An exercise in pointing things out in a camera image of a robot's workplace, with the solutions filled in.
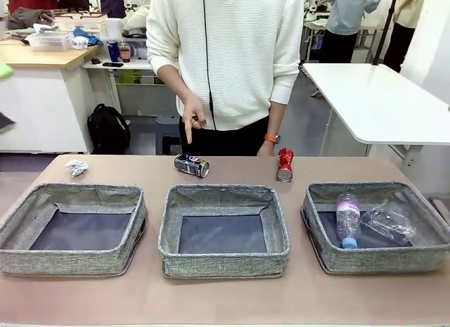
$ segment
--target soda can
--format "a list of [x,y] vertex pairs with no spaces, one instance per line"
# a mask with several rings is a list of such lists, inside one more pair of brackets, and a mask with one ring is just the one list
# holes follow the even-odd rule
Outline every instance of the soda can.
[[276,172],[276,178],[279,181],[292,181],[293,169],[292,163],[294,160],[294,152],[289,148],[281,149],[278,153],[280,160],[278,164],[278,171]]
[[205,178],[210,172],[210,164],[200,158],[184,155],[183,153],[175,157],[175,167],[186,173],[200,178]]

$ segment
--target gray stool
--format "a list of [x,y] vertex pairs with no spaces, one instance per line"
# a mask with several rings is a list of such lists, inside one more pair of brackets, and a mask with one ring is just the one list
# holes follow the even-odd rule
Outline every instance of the gray stool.
[[156,155],[170,155],[170,146],[181,145],[179,119],[174,113],[156,117]]

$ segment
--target white sweater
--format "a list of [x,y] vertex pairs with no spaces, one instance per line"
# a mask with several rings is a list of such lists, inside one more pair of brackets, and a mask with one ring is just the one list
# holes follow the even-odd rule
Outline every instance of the white sweater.
[[[287,104],[299,72],[303,0],[205,0],[210,84],[218,130],[240,129]],[[148,59],[179,68],[212,123],[203,0],[151,0]],[[183,115],[184,105],[176,106]]]

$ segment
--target black backpack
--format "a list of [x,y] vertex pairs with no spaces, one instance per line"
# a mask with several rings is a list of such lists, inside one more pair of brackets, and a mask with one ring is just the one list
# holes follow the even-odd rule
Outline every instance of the black backpack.
[[96,106],[87,119],[94,144],[94,155],[123,155],[129,147],[131,134],[124,118],[113,107]]

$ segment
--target orange watch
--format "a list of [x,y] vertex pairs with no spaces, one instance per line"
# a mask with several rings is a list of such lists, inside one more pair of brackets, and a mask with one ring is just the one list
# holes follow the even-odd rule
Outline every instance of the orange watch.
[[274,135],[266,134],[266,136],[264,136],[264,139],[266,141],[272,142],[274,144],[278,144],[278,143],[280,143],[281,136],[280,135],[274,136]]

